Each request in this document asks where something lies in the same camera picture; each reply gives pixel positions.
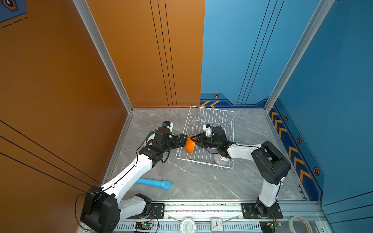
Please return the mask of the orange bowl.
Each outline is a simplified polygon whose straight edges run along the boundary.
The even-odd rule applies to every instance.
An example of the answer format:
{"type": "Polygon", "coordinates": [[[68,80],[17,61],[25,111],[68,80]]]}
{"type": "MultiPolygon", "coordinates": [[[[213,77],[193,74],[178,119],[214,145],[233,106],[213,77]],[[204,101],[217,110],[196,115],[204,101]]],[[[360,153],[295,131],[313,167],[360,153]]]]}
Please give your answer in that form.
{"type": "Polygon", "coordinates": [[[185,150],[188,153],[193,153],[195,148],[195,141],[192,139],[192,136],[188,137],[186,140],[185,150]]]}

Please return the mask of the striped ceramic bowl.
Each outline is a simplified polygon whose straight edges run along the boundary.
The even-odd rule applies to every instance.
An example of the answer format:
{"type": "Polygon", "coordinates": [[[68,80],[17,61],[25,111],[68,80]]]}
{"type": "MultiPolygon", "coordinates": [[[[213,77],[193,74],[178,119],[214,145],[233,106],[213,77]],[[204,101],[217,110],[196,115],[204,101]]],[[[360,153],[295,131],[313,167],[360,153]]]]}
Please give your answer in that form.
{"type": "Polygon", "coordinates": [[[231,163],[231,160],[229,158],[222,157],[219,154],[214,155],[214,161],[218,166],[221,167],[227,167],[231,163]]]}

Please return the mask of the white plate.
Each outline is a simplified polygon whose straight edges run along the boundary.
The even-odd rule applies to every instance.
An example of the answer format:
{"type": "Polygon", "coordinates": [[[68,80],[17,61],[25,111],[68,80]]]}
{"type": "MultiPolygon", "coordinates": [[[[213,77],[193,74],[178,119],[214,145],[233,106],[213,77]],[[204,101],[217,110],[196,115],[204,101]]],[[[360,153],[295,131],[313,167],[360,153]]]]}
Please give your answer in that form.
{"type": "Polygon", "coordinates": [[[154,129],[153,131],[151,131],[147,137],[146,137],[146,140],[145,140],[145,145],[152,145],[153,141],[154,140],[161,140],[162,139],[162,136],[163,136],[163,132],[160,130],[161,127],[157,128],[157,129],[154,129]]]}

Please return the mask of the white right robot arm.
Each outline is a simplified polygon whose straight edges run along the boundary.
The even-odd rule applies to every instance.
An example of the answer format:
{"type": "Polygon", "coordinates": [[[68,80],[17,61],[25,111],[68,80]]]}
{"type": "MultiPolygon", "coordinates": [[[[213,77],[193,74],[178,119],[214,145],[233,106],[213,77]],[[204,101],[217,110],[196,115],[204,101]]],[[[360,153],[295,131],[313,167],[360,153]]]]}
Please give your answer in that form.
{"type": "Polygon", "coordinates": [[[227,167],[233,159],[254,161],[263,178],[262,188],[256,200],[256,214],[261,218],[274,217],[279,213],[278,193],[291,169],[288,159],[277,147],[266,141],[257,145],[243,145],[228,140],[222,127],[204,126],[204,131],[190,136],[185,149],[193,153],[200,147],[214,155],[216,165],[227,167]]]}

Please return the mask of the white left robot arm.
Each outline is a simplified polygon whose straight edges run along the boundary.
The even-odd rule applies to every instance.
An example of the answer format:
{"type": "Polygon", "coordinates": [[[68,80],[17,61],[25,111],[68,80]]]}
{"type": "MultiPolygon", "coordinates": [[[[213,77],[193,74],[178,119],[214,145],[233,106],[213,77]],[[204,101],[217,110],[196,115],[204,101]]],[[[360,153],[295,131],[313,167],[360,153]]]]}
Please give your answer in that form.
{"type": "Polygon", "coordinates": [[[81,216],[77,222],[86,231],[111,233],[121,219],[132,216],[148,217],[151,199],[143,194],[123,201],[129,189],[158,162],[165,163],[164,154],[182,148],[187,143],[185,134],[174,135],[171,126],[161,126],[150,132],[135,151],[136,158],[115,178],[100,187],[92,186],[84,194],[81,216]]]}

